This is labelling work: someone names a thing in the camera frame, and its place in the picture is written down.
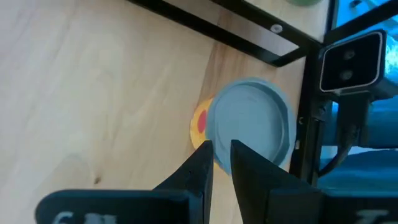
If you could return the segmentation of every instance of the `round plastic lid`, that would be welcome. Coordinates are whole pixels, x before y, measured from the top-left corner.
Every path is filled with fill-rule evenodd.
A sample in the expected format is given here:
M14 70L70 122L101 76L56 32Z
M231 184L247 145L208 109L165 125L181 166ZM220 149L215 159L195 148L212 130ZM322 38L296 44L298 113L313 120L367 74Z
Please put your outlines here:
M231 140L237 139L279 167L295 141L294 115L284 94L258 78L236 81L213 100L206 121L218 164L231 173Z

